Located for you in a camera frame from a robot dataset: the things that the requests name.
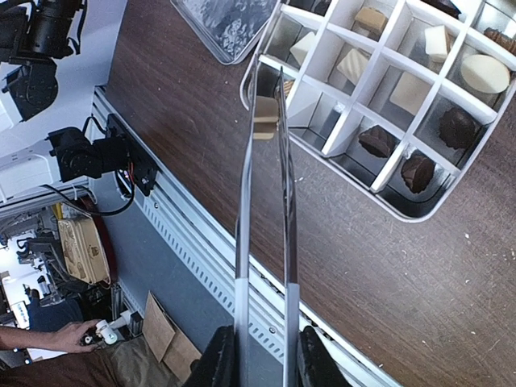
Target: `wooden table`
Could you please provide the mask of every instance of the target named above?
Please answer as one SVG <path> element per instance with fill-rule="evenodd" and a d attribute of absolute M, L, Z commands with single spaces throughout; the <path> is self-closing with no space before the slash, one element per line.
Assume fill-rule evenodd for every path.
<path fill-rule="evenodd" d="M 220 65 L 169 0 L 130 0 L 107 96 L 229 231 L 246 64 Z M 431 220 L 404 224 L 299 148 L 302 298 L 404 385 L 516 385 L 516 105 Z M 252 252 L 282 277 L 277 142 L 258 143 Z"/>

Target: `white chocolate truffle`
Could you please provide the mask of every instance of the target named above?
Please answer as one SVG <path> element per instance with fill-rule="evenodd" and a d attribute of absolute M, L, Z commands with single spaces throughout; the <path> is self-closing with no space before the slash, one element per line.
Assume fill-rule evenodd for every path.
<path fill-rule="evenodd" d="M 356 85 L 362 77 L 369 59 L 353 48 L 337 65 L 337 70 L 342 73 L 353 85 Z"/>
<path fill-rule="evenodd" d="M 411 73 L 403 73 L 396 89 L 390 96 L 394 105 L 416 115 L 430 92 L 431 86 Z"/>
<path fill-rule="evenodd" d="M 312 48 L 314 39 L 315 34 L 313 32 L 309 32 L 303 39 L 299 40 L 294 46 L 290 48 L 290 52 L 300 66 L 305 61 L 308 51 Z"/>
<path fill-rule="evenodd" d="M 425 30 L 427 55 L 437 63 L 443 63 L 450 52 L 450 36 L 445 26 L 427 28 Z"/>
<path fill-rule="evenodd" d="M 462 62 L 460 73 L 470 87 L 481 93 L 498 94 L 510 84 L 507 66 L 487 55 L 468 56 Z"/>

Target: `white divider tray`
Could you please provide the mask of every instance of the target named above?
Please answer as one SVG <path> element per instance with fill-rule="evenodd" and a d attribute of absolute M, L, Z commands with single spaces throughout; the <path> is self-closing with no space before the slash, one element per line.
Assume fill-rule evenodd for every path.
<path fill-rule="evenodd" d="M 286 102 L 293 140 L 406 222 L 428 219 L 443 204 L 516 91 L 512 77 L 516 56 L 484 35 L 491 27 L 514 38 L 516 22 L 508 15 L 516 15 L 516 5 L 508 0 L 453 2 L 462 12 L 459 19 L 420 0 L 333 0 L 324 16 L 278 4 L 256 51 L 259 95 L 273 96 L 281 68 L 293 81 Z M 355 21 L 364 7 L 389 18 L 382 34 Z M 443 63 L 435 63 L 426 53 L 425 30 L 437 26 L 444 26 L 450 38 Z M 300 64 L 290 49 L 309 33 L 314 38 Z M 355 85 L 337 69 L 352 49 L 368 60 Z M 464 81 L 463 61 L 479 53 L 499 60 L 510 71 L 510 86 L 504 92 L 484 94 Z M 411 112 L 392 102 L 403 73 L 421 81 L 421 101 Z M 440 119 L 452 107 L 476 120 L 475 140 L 468 148 L 450 148 L 439 138 Z M 358 141 L 360 133 L 376 125 L 395 138 L 390 157 L 376 157 Z M 417 194 L 402 176 L 403 165 L 414 153 L 435 163 L 430 184 Z"/>

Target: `cable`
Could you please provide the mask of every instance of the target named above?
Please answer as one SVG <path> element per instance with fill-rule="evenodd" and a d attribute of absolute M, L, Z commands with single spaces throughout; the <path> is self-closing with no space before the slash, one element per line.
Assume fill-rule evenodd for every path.
<path fill-rule="evenodd" d="M 67 205 L 69 205 L 70 207 L 72 207 L 73 209 L 75 209 L 77 211 L 82 212 L 83 214 L 87 214 L 87 215 L 91 215 L 91 216 L 115 216 L 115 215 L 121 214 L 122 212 L 127 210 L 131 206 L 131 204 L 135 201 L 136 187 L 135 187 L 135 178 L 133 176 L 134 171 L 135 171 L 135 166 L 133 165 L 133 163 L 130 163 L 128 172 L 129 172 L 129 178 L 131 180 L 131 198 L 129 199 L 129 202 L 127 202 L 123 207 L 121 207 L 117 210 L 114 210 L 114 211 L 108 211 L 108 212 L 88 211 L 88 210 L 85 210 L 84 208 L 80 208 L 79 206 L 74 204 L 70 199 L 68 199 L 68 197 L 62 191 L 59 191 L 57 188 L 54 188 L 48 184 L 44 184 L 44 185 L 42 185 L 42 187 L 54 192 L 55 194 L 58 194 L 59 196 L 61 196 L 64 199 L 64 202 Z M 84 187 L 83 185 L 78 185 L 77 187 L 82 188 L 86 192 L 89 192 L 91 195 L 93 195 L 92 192 L 89 189 L 87 189 L 86 187 Z"/>
<path fill-rule="evenodd" d="M 87 214 L 87 215 L 91 215 L 91 216 L 115 216 L 115 215 L 121 214 L 122 212 L 124 212 L 131 206 L 131 204 L 135 200 L 135 196 L 136 196 L 136 189 L 131 181 L 131 198 L 129 199 L 129 202 L 127 202 L 122 208 L 119 208 L 115 211 L 97 212 L 97 211 L 88 211 L 88 210 L 85 210 L 84 208 L 80 208 L 79 206 L 75 205 L 70 199 L 68 199 L 68 197 L 64 193 L 62 193 L 58 189 L 52 187 L 51 185 L 45 184 L 45 185 L 42 185 L 42 187 L 45 189 L 51 190 L 55 194 L 58 194 L 59 196 L 61 196 L 64 199 L 64 202 L 66 202 L 66 204 L 68 206 L 72 207 L 73 209 L 80 211 L 83 214 Z"/>
<path fill-rule="evenodd" d="M 86 131 L 88 130 L 89 121 L 93 120 L 95 123 L 95 126 L 97 127 L 98 131 L 100 131 L 103 135 L 107 134 L 107 130 L 102 127 L 100 122 L 97 120 L 97 118 L 92 114 L 89 116 L 86 121 L 84 122 L 84 126 L 82 127 L 82 134 L 85 135 Z"/>

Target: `camera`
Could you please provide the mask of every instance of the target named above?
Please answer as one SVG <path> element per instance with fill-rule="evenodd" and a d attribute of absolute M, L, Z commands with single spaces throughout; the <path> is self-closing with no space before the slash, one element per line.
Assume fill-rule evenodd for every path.
<path fill-rule="evenodd" d="M 31 9 L 22 6 L 30 3 Z M 69 37 L 77 12 L 77 38 Z M 3 94 L 9 94 L 22 121 L 47 109 L 56 100 L 54 59 L 81 53 L 81 33 L 87 0 L 7 0 L 0 3 L 0 62 L 19 67 L 9 73 Z"/>

